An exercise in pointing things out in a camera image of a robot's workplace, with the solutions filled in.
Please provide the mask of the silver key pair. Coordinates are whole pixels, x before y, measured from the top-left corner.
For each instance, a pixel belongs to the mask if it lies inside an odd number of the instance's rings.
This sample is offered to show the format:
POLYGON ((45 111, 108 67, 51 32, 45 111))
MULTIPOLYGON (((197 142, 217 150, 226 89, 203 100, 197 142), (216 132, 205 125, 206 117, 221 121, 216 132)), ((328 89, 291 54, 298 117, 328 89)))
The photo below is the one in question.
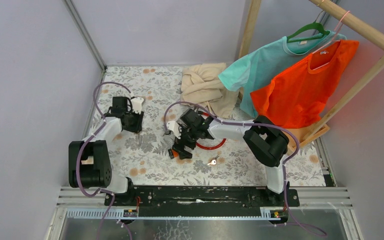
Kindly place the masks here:
POLYGON ((218 155, 215 156, 215 157, 213 157, 213 158, 211 158, 211 159, 209 160, 209 162, 207 163, 207 165, 208 165, 208 166, 214 166, 214 165, 216 165, 216 164, 217 164, 217 160, 218 160, 218 158, 219 158, 218 155))

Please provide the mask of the small black key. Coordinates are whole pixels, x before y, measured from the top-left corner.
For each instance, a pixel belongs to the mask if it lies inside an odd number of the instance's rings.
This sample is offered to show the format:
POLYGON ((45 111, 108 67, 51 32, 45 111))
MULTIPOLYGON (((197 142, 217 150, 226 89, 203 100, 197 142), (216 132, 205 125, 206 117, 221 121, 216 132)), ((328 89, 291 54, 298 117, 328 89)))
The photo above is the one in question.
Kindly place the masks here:
POLYGON ((167 130, 163 133, 163 136, 170 136, 171 135, 171 131, 170 130, 167 130))

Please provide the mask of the red cable lock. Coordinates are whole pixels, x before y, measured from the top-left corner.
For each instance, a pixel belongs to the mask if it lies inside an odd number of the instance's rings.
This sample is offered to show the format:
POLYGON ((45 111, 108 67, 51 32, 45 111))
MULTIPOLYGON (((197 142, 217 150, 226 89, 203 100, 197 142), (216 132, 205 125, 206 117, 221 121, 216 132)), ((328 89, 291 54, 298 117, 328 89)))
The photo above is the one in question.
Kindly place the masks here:
MULTIPOLYGON (((199 115, 203 115, 203 116, 206 116, 206 117, 209 116, 208 113, 203 112, 203 111, 200 111, 200 110, 199 110, 197 113, 198 113, 199 115)), ((212 146, 202 145, 202 144, 200 144, 199 142, 197 142, 197 143, 196 143, 196 146, 199 147, 199 148, 201 148, 201 149, 203 149, 203 150, 211 151, 211 150, 216 150, 216 149, 222 147, 222 146, 225 144, 226 140, 227 140, 226 138, 223 138, 217 145, 212 145, 212 146)))

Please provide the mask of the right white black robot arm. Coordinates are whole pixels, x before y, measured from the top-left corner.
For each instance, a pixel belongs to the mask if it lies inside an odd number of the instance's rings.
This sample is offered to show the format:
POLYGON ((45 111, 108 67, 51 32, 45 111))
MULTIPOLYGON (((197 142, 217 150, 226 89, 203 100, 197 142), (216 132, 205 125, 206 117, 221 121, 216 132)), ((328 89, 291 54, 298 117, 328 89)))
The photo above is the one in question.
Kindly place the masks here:
POLYGON ((289 160, 289 138, 293 134, 274 125, 266 116, 260 115, 254 120, 227 120, 211 114, 203 117, 198 111, 189 109, 179 120, 168 121, 164 127, 167 135, 174 135, 170 154, 177 154, 181 160, 193 157, 191 151, 197 147, 198 140, 244 141, 255 159, 265 166, 267 201, 286 209, 290 206, 285 163, 289 160))

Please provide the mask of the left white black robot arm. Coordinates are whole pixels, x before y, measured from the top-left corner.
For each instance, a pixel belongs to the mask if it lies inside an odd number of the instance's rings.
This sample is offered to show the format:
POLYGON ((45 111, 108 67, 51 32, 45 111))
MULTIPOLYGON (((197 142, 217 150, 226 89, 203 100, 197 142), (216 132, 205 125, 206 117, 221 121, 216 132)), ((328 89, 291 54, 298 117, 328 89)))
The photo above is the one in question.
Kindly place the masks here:
POLYGON ((128 177, 112 172, 108 145, 122 131, 139 133, 144 112, 142 97, 113 97, 112 105, 104 114, 94 133, 68 146, 68 180, 72 188, 85 190, 98 187, 101 193, 114 193, 124 206, 132 204, 135 192, 128 177))

